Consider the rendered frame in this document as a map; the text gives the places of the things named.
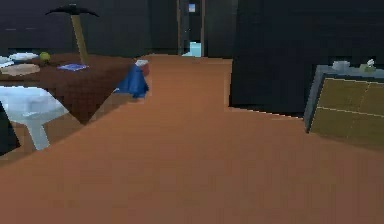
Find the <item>beige round plate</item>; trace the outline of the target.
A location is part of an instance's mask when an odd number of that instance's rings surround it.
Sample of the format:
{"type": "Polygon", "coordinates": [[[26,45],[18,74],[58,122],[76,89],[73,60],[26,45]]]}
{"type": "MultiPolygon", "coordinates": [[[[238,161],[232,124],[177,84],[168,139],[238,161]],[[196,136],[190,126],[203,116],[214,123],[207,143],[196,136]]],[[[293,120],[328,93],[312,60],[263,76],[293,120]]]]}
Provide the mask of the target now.
{"type": "Polygon", "coordinates": [[[40,71],[40,67],[35,64],[18,64],[4,68],[0,68],[0,72],[10,76],[24,76],[28,74],[37,73],[40,71]]]}

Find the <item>blue book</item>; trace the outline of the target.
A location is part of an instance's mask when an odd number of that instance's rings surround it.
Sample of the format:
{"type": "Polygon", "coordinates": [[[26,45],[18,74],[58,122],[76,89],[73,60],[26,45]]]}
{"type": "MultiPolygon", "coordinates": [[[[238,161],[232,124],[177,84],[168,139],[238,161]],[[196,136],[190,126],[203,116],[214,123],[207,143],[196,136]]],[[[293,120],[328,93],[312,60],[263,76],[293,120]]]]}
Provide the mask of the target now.
{"type": "Polygon", "coordinates": [[[67,70],[67,71],[80,71],[80,70],[87,69],[88,67],[89,66],[84,64],[66,64],[66,65],[58,66],[57,69],[67,70]]]}

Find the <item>dark brown table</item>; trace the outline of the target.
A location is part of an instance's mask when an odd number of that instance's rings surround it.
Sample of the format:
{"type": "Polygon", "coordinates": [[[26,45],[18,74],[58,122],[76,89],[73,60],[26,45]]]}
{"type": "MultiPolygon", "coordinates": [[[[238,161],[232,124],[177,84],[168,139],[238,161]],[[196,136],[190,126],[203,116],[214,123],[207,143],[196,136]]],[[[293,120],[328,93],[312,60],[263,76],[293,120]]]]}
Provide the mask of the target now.
{"type": "Polygon", "coordinates": [[[32,63],[40,71],[24,76],[0,73],[0,85],[38,87],[56,98],[81,124],[87,124],[104,101],[127,76],[137,59],[90,55],[88,67],[78,71],[59,69],[59,66],[78,63],[74,53],[53,54],[50,65],[38,59],[32,63]]]}

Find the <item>pale blue chair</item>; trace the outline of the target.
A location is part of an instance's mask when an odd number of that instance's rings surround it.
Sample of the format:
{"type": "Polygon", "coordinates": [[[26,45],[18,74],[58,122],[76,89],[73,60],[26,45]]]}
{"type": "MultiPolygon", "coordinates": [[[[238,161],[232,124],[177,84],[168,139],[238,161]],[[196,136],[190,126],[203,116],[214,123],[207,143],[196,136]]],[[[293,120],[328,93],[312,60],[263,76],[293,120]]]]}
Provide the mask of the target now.
{"type": "Polygon", "coordinates": [[[0,102],[12,122],[27,127],[37,150],[49,146],[44,124],[68,113],[56,98],[38,87],[0,86],[0,102]]]}

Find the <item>blue cloth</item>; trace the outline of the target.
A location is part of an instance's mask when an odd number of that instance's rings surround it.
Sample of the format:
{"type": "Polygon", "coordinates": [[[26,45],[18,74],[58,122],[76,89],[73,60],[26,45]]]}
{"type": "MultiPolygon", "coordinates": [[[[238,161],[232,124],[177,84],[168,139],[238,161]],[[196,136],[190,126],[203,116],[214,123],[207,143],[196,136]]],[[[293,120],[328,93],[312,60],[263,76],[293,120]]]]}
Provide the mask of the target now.
{"type": "Polygon", "coordinates": [[[134,64],[125,78],[118,84],[115,93],[127,93],[133,98],[144,98],[149,91],[142,69],[134,64]]]}

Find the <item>olive drawer chest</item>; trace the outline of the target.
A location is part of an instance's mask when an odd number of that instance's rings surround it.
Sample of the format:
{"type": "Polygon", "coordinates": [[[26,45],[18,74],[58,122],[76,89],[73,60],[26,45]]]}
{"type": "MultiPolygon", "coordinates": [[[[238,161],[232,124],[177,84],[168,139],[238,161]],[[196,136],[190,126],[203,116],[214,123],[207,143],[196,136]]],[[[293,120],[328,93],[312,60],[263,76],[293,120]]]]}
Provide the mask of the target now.
{"type": "Polygon", "coordinates": [[[307,133],[384,150],[384,69],[318,65],[304,123],[307,133]]]}

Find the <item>white cup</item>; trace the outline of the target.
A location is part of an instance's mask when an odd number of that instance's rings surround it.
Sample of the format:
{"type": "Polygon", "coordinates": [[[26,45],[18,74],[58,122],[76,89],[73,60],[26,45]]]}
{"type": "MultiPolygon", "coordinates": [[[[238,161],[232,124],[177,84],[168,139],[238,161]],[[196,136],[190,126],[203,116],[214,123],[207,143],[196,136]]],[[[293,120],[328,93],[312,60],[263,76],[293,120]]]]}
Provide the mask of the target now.
{"type": "Polygon", "coordinates": [[[350,68],[349,61],[334,61],[332,64],[332,68],[336,71],[344,71],[350,68]]]}

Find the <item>white plate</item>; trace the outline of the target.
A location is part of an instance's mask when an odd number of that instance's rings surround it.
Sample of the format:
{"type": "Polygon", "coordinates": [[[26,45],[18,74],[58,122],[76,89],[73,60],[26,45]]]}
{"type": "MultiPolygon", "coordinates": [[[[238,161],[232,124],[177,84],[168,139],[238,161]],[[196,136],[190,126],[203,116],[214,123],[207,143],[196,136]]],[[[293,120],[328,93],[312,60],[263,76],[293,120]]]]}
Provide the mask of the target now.
{"type": "Polygon", "coordinates": [[[37,57],[37,54],[34,54],[34,53],[30,53],[30,52],[18,52],[18,53],[14,53],[14,54],[11,54],[9,56],[9,58],[13,61],[27,61],[27,60],[31,60],[31,59],[34,59],[37,57]]]}

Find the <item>black shade table lamp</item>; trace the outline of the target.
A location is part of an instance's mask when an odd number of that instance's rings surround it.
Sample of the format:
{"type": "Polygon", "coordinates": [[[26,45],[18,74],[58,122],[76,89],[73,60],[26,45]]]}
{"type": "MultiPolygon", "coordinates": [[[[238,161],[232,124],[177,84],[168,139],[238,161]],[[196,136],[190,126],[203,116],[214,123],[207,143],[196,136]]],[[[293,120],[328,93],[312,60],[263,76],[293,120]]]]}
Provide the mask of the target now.
{"type": "Polygon", "coordinates": [[[75,3],[70,3],[64,6],[57,7],[55,9],[51,9],[46,12],[46,15],[52,13],[67,13],[70,15],[73,31],[76,38],[77,47],[80,54],[80,60],[82,64],[88,64],[88,53],[86,49],[86,43],[83,35],[83,29],[81,24],[81,14],[89,14],[95,17],[98,17],[98,14],[94,11],[91,11],[84,7],[79,7],[75,3]]]}

